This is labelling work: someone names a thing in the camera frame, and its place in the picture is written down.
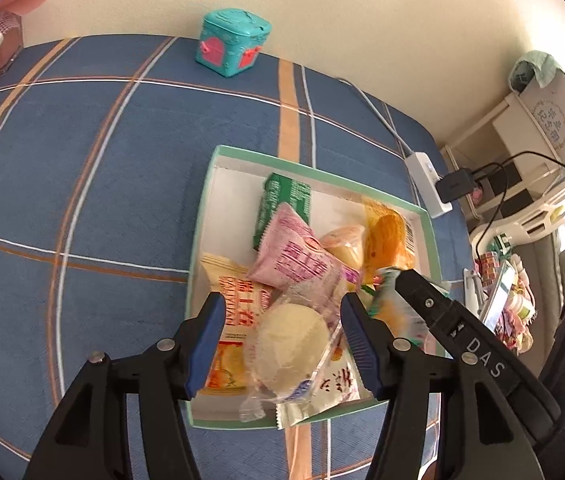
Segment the round bun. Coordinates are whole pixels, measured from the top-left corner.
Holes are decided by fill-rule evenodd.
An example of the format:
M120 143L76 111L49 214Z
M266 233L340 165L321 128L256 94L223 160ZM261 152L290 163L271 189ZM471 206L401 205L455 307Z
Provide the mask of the round bun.
M309 400L341 340L340 301L348 291L300 282L275 295L244 343L248 393L239 409L242 422L266 416L273 405Z

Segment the pink swiss roll snack packet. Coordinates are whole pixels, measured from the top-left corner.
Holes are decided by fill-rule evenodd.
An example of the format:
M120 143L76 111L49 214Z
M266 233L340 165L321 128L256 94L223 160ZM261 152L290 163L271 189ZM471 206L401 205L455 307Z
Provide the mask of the pink swiss roll snack packet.
M268 222L247 277L316 302L339 302L361 284L360 273L327 252L288 203L281 203Z

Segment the cream snack packet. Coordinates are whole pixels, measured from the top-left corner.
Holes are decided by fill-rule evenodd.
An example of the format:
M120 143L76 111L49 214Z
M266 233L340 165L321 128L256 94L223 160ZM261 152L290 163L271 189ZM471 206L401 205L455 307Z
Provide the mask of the cream snack packet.
M345 338L316 378L316 386L303 399L289 401L276 406L278 429L287 429L322 414L335 406L361 400L365 396L360 374Z

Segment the green white snack packet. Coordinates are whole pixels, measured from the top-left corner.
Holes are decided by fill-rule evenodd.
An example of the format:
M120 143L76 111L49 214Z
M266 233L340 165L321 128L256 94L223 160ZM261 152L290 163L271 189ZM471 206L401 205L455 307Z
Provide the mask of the green white snack packet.
M407 339L432 356L444 356L425 320L395 290L400 273L394 268L378 270L373 282L359 290L363 306L372 318L383 321L395 338Z

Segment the white phone stand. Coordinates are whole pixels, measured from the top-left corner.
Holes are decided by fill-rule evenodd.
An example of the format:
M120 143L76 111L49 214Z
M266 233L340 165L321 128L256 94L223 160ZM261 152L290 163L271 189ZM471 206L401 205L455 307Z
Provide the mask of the white phone stand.
M464 270L464 297L465 307L477 318L484 303L484 293L481 280L475 270Z

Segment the orange swiss roll packet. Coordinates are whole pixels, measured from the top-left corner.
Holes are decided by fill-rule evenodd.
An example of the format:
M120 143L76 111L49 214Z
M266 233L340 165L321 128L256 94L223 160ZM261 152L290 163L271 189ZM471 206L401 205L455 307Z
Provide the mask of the orange swiss roll packet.
M228 258L205 252L200 263L212 292L225 299L225 324L203 392L237 396L248 385L244 342L268 308L273 288L250 280L248 269Z

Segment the orange yellow cake packet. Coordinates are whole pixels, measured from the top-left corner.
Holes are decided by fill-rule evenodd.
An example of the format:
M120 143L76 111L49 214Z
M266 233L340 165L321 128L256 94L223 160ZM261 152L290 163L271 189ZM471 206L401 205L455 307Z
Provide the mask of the orange yellow cake packet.
M383 268L414 269L417 262L414 232L395 209L378 200L365 198L367 229L364 242L364 266L374 275Z

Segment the white shelf unit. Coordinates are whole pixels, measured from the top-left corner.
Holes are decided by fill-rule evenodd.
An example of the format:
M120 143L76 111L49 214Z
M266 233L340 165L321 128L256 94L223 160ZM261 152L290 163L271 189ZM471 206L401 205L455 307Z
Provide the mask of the white shelf unit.
M468 168L482 195L461 197L471 246L503 235L536 242L565 225L565 164L516 93L441 148L447 168Z

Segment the small jelly cup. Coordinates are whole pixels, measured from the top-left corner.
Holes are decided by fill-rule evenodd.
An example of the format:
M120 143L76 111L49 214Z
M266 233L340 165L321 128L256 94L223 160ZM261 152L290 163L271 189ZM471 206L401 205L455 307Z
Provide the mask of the small jelly cup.
M341 226L325 234L319 243L343 264L356 271L364 263L365 228L360 224Z

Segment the white power strip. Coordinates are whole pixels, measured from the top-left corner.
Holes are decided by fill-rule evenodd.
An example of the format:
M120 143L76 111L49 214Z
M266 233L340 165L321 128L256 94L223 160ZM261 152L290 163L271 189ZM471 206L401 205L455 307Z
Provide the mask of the white power strip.
M407 172L415 184L420 197L423 199L429 216L432 219L438 219L444 216L444 214L451 212L453 205L451 203L444 203L435 188L435 185L440 181L440 176L429 156L425 152L414 151L400 136L389 110L386 113L380 112L379 108L371 102L367 94L357 87L356 84L353 84L353 82L345 78L338 78L338 81L342 82L342 84L347 84L355 90L389 133L392 134L394 140L397 141L397 145L403 148L406 155L404 162Z

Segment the black charger adapter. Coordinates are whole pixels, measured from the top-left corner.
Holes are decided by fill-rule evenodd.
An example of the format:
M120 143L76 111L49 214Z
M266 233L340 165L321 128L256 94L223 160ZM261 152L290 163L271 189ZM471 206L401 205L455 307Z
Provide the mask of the black charger adapter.
M467 168L450 172L435 183L439 199L444 204L452 203L454 200L471 194L476 186L475 177Z

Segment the green rimmed white tray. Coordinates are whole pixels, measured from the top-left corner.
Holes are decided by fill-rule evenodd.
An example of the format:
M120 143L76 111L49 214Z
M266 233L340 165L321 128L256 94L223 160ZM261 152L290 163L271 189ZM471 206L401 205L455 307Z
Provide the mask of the green rimmed white tray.
M414 270L426 278L439 280L441 269L435 233L429 214L423 208L321 170L240 148L219 146L205 177L194 231L187 292L188 315L197 315L212 292L200 263L205 252L228 258L249 270L258 255L266 226L281 203L288 203L318 239L334 229L352 224L363 226L366 234L365 198L395 209L409 222L416 244ZM374 275L367 274L363 266L357 271L361 278L360 289L378 271ZM195 427L277 428L275 405L262 419L254 422L240 420L239 409L246 400L248 386L237 396L206 394L204 386L188 404L189 420ZM361 400L339 404L305 422L363 411L374 403L373 395L365 389Z

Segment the blue plaid tablecloth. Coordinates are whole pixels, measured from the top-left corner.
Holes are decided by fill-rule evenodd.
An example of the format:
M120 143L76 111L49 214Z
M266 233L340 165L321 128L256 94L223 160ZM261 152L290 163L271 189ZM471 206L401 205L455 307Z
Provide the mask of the blue plaid tablecloth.
M351 76L261 55L225 78L192 39L113 35L23 50L0 78L0 474L23 476L90 352L145 351L183 321L203 181L220 144L413 202L431 134Z

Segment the white paper bag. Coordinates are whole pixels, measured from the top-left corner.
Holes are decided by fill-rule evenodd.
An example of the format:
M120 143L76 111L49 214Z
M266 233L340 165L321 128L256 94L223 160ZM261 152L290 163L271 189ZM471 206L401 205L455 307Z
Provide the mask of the white paper bag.
M545 87L533 79L520 96L552 144L557 158L565 164L565 73L556 70Z

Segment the teal toy box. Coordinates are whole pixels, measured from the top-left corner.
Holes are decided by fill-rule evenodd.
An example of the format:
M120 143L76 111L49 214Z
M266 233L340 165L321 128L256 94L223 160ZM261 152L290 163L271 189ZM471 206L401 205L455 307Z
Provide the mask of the teal toy box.
M272 24L242 9L220 9L203 17L196 61L225 78L251 68Z

